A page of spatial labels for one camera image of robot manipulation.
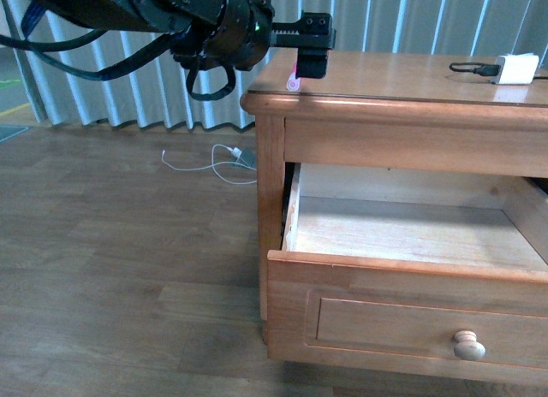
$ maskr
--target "wooden furniture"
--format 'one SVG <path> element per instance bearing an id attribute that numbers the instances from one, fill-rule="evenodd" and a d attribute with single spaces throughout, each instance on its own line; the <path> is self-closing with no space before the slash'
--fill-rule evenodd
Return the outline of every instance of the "wooden furniture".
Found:
<path id="1" fill-rule="evenodd" d="M 288 92 L 295 58 L 241 101 L 269 356 L 548 385 L 548 83 L 334 51 Z"/>

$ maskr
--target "open drawer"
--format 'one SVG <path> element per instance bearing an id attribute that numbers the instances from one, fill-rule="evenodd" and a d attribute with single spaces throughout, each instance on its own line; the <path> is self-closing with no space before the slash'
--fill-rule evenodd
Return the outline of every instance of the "open drawer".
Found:
<path id="1" fill-rule="evenodd" d="M 269 357 L 548 385 L 547 223 L 523 178 L 297 165 Z"/>

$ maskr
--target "wooden floor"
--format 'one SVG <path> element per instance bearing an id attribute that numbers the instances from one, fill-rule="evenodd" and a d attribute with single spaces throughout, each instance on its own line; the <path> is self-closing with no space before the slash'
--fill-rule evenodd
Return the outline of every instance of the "wooden floor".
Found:
<path id="1" fill-rule="evenodd" d="M 160 162 L 207 164 L 217 142 L 254 139 L 36 127 L 0 144 L 1 396 L 548 395 L 268 360 L 255 187 Z"/>

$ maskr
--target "white charger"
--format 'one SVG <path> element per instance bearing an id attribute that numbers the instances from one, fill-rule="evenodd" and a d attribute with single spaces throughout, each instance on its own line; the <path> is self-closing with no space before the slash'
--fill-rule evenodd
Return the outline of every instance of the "white charger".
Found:
<path id="1" fill-rule="evenodd" d="M 497 56 L 495 64 L 500 66 L 497 76 L 491 78 L 496 85 L 529 85 L 539 66 L 539 57 L 526 53 L 523 55 Z"/>

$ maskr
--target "vertical blinds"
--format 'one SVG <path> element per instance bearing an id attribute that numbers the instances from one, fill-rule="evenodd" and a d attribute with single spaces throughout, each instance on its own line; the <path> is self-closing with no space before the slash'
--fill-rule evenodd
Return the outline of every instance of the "vertical blinds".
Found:
<path id="1" fill-rule="evenodd" d="M 26 0 L 6 0 L 16 22 Z M 548 0 L 272 0 L 276 21 L 296 21 L 302 10 L 333 14 L 338 50 L 496 56 L 533 52 L 548 62 Z M 71 39 L 82 31 L 48 14 L 36 40 Z M 109 32 L 86 48 L 59 58 L 78 68 L 97 70 L 151 42 L 151 33 Z M 25 54 L 24 74 L 30 92 L 41 99 L 34 108 L 54 123 L 88 124 L 108 119 L 113 126 L 136 121 L 140 127 L 162 122 L 205 128 L 224 123 L 245 127 L 253 121 L 239 98 L 275 51 L 252 72 L 237 73 L 238 84 L 227 98 L 195 102 L 184 90 L 185 71 L 164 54 L 128 77 L 89 82 L 43 64 Z M 213 92 L 225 83 L 222 70 L 200 73 L 196 88 Z"/>

